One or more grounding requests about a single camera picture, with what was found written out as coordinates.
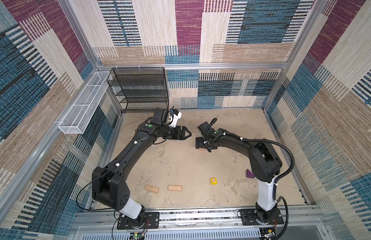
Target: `maroon stripes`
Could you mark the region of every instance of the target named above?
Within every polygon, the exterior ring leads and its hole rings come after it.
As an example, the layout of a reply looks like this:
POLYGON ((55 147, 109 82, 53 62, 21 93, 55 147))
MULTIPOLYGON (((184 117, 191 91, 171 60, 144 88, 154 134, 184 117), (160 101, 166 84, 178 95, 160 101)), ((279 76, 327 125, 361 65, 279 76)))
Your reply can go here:
POLYGON ((57 0, 42 2, 37 0, 2 0, 2 2, 18 23, 42 12, 72 62, 75 62, 84 53, 57 0))
MULTIPOLYGON (((327 22, 308 52, 317 61, 317 68, 322 65, 332 51, 364 2, 365 0, 337 1, 328 16, 327 22)), ((316 72, 317 68, 312 68, 311 72, 316 72)))
POLYGON ((177 44, 200 45, 204 0, 175 0, 177 44))

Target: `white arm segment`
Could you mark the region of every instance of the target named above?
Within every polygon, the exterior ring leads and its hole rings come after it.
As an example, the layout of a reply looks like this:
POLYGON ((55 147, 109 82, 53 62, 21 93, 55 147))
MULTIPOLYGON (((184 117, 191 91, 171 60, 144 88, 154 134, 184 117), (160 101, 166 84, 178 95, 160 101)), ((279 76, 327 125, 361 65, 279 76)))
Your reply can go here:
POLYGON ((276 201, 273 199, 273 188, 275 187, 274 180, 277 176, 274 176, 271 183, 262 182, 258 179, 259 196, 257 204, 265 211, 271 210, 276 201))
POLYGON ((181 117, 182 117, 182 113, 181 113, 181 112, 179 112, 178 115, 173 114, 173 121, 172 121, 172 123, 170 124, 170 126, 171 126, 171 127, 176 127, 176 123, 177 123, 177 121, 178 121, 181 117))
POLYGON ((139 216, 141 209, 142 206, 129 197, 127 203, 120 212, 132 219, 136 219, 139 216))

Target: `vented metal panel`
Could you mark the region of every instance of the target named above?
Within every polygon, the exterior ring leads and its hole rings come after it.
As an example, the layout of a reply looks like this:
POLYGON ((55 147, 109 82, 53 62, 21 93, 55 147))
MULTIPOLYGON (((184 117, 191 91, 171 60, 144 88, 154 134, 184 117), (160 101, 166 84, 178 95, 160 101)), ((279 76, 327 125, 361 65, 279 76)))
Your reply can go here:
POLYGON ((149 113, 168 109, 164 68, 113 68, 108 81, 125 113, 149 113))
MULTIPOLYGON (((114 240, 129 240, 130 232, 115 233, 114 240)), ((146 240, 258 239, 259 228, 148 231, 146 240)), ((111 233, 83 234, 82 240, 108 240, 111 233)))

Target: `black wire mesh shelf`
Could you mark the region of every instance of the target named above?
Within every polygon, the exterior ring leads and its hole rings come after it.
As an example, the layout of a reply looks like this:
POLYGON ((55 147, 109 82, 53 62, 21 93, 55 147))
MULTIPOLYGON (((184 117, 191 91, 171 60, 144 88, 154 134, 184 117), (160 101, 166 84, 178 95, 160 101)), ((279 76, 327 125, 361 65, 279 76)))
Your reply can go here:
POLYGON ((151 113, 168 109, 164 68, 113 68, 108 81, 124 113, 151 113))

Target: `patterned fabric wall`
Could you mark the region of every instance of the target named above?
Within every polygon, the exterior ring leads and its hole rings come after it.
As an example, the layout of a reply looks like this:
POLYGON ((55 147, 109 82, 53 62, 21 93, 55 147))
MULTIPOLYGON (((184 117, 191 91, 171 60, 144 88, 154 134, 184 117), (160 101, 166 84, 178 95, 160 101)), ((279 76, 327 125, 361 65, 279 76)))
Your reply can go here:
POLYGON ((0 194, 90 71, 57 0, 0 1, 0 194))
POLYGON ((169 105, 186 108, 262 107, 279 69, 168 70, 169 105))
MULTIPOLYGON (((101 165, 117 117, 105 94, 84 134, 60 134, 1 224, 0 240, 68 238, 75 214, 82 211, 76 196, 101 165)), ((81 207, 90 193, 91 185, 79 195, 81 207)))
POLYGON ((371 0, 329 0, 267 113, 337 239, 371 239, 371 0))
MULTIPOLYGON (((0 194, 91 69, 57 0, 0 1, 0 194)), ((104 97, 85 134, 59 136, 1 225, 1 240, 68 235, 74 196, 102 161, 115 119, 104 97)))
MULTIPOLYGON (((285 61, 314 0, 71 2, 98 59, 116 65, 285 61)), ((167 71, 170 101, 261 107, 278 71, 167 71)))
POLYGON ((287 59, 314 0, 72 0, 103 64, 287 59))

